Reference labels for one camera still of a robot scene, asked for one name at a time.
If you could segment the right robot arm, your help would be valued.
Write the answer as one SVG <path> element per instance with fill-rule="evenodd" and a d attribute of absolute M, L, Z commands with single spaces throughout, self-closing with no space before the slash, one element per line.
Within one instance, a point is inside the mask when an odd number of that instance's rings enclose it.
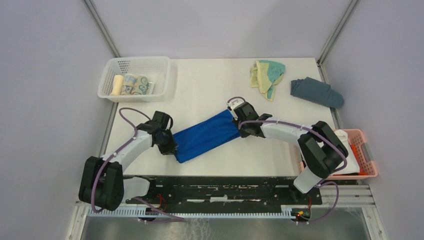
<path fill-rule="evenodd" d="M 276 139 L 300 149 L 306 167 L 288 191 L 289 199 L 295 204 L 302 204 L 312 188 L 348 165 L 347 148 L 324 121 L 305 125 L 283 121 L 268 113 L 258 115 L 254 107 L 242 99 L 228 100 L 227 108 L 242 138 Z"/>

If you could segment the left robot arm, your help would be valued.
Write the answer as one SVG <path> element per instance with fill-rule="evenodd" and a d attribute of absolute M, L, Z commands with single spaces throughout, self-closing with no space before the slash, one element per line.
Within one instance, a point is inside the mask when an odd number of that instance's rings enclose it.
<path fill-rule="evenodd" d="M 90 204 L 95 213 L 103 210 L 114 211 L 125 195 L 124 171 L 146 150 L 157 146 L 164 155 L 174 155 L 177 143 L 172 134 L 173 118 L 164 112 L 155 111 L 153 117 L 135 125 L 118 113 L 133 129 L 133 134 L 116 150 L 100 157 L 91 156 L 84 164 L 78 198 Z"/>

